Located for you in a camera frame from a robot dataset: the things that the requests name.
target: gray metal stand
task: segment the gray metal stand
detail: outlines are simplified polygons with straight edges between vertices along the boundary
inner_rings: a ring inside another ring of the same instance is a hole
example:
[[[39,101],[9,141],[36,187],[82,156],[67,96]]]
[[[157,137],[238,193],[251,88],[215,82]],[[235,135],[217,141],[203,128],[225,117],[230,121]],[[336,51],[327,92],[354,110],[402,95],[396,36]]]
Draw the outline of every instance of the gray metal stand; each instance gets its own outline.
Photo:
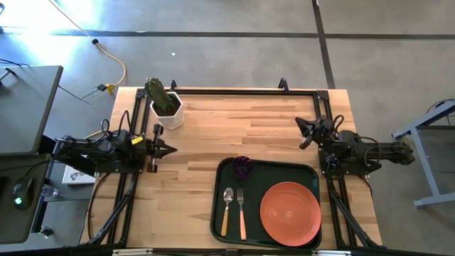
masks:
[[[401,139],[407,134],[412,135],[412,138],[415,142],[417,148],[417,153],[419,154],[420,161],[422,162],[422,167],[424,168],[425,176],[427,177],[428,184],[432,190],[433,196],[421,198],[419,200],[414,200],[416,207],[428,206],[436,203],[445,203],[449,201],[455,201],[455,193],[444,193],[440,194],[436,181],[434,180],[432,168],[428,161],[428,154],[425,153],[422,141],[419,135],[420,129],[426,129],[428,125],[433,122],[441,119],[442,117],[447,116],[448,114],[455,111],[455,101],[448,101],[440,105],[433,111],[425,114],[422,118],[417,121],[408,124],[403,130],[392,133],[394,139]]]

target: wooden table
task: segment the wooden table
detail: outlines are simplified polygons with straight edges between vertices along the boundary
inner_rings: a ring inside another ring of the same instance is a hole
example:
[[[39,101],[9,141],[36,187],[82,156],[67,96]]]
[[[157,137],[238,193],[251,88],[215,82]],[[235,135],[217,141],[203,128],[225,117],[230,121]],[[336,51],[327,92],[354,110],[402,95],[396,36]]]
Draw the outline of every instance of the wooden table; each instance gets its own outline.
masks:
[[[121,87],[111,117],[117,127],[125,110],[132,112],[136,87]],[[346,90],[329,90],[333,116],[345,117],[341,129],[355,131]],[[181,95],[185,123],[165,129],[162,139],[178,149],[158,160],[158,173],[139,176],[128,247],[258,248],[217,241],[210,233],[215,172],[221,160],[245,155],[251,159],[308,164],[321,174],[317,147],[300,150],[301,133],[294,118],[315,119],[311,97],[289,95]],[[137,122],[140,129],[141,114]],[[156,118],[151,113],[147,136],[153,137]],[[111,175],[100,186],[92,209],[92,232],[96,233],[112,212],[119,175]],[[321,249],[336,248],[325,178],[321,191]],[[367,185],[347,176],[351,212],[372,240],[380,244],[378,223]],[[119,218],[117,238],[123,215]],[[348,241],[346,221],[340,218],[343,238]],[[81,242],[87,241],[87,232]]]

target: fork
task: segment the fork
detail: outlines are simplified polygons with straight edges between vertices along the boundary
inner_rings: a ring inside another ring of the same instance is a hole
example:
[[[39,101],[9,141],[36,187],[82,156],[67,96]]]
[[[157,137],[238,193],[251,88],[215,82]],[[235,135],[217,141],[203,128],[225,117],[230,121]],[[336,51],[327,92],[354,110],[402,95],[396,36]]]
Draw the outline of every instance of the fork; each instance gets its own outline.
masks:
[[[245,230],[245,219],[243,218],[243,189],[237,189],[237,202],[240,205],[240,238],[247,239],[247,231]]]

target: purple object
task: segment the purple object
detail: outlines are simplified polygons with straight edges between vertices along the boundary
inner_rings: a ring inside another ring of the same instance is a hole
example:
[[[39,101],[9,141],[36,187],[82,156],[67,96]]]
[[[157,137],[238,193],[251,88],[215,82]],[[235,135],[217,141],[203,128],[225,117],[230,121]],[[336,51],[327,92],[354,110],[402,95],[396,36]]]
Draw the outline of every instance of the purple object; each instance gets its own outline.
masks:
[[[246,156],[239,156],[232,162],[232,170],[239,179],[246,179],[252,170],[252,161]]]

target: white pot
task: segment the white pot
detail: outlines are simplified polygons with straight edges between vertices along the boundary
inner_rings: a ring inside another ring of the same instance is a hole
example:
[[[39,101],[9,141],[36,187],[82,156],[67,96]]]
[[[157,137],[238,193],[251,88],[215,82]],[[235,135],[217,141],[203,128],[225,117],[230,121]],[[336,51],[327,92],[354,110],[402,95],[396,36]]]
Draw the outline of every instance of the white pot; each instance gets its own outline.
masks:
[[[160,117],[156,114],[155,109],[153,108],[154,102],[151,102],[150,108],[151,111],[155,114],[156,118],[158,119],[159,123],[166,128],[175,129],[183,124],[183,102],[180,97],[175,92],[168,92],[170,95],[174,95],[177,100],[180,102],[180,107],[178,108],[177,112],[173,116],[169,117]]]

